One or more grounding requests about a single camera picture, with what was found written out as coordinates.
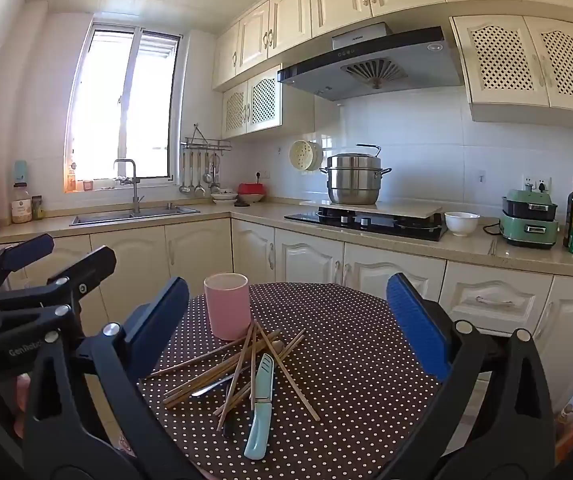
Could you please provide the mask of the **person's left hand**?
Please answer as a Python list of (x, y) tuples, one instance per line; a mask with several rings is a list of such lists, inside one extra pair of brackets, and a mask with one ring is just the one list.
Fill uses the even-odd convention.
[(13, 431), (20, 440), (24, 439), (26, 406), (31, 381), (29, 374), (24, 373), (13, 380), (2, 382), (0, 389), (0, 425), (3, 429), (8, 429), (11, 416), (14, 416)]

